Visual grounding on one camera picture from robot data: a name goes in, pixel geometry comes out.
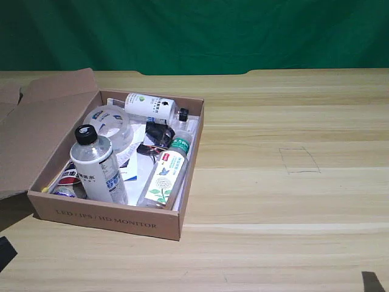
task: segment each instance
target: clear plastic container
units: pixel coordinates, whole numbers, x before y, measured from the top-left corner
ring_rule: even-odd
[[[111,141],[98,136],[92,125],[75,130],[77,143],[71,148],[71,160],[89,199],[128,204],[128,196]]]
[[[176,132],[170,148],[158,156],[137,206],[172,210],[187,172],[191,140],[189,132]]]

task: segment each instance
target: cardboard box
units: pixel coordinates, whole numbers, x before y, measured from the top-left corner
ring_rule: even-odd
[[[109,97],[125,100],[128,92],[99,90],[93,71],[83,69],[31,82],[16,106],[18,93],[15,86],[0,92],[0,198],[28,190],[27,196],[43,220],[180,239],[204,122],[203,100],[161,96],[175,99],[179,107],[186,107],[192,115],[200,117],[181,202],[178,211],[169,211],[40,192],[69,159],[75,143],[74,130],[85,115],[105,104]]]

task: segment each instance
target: green backdrop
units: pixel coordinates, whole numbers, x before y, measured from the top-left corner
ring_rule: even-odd
[[[6,0],[0,70],[389,67],[389,0]]]

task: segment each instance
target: black bottle cap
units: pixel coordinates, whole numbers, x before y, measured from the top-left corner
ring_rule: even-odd
[[[189,110],[186,108],[181,108],[179,112],[179,120],[181,122],[186,122],[188,120]]]
[[[75,138],[81,145],[89,145],[97,140],[97,133],[92,125],[81,125],[75,129]]]

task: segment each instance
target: green bottle label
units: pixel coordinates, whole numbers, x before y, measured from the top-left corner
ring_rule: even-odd
[[[189,151],[189,143],[188,141],[184,140],[183,138],[175,138],[173,139],[170,147],[180,148],[185,152],[185,154],[188,154]]]

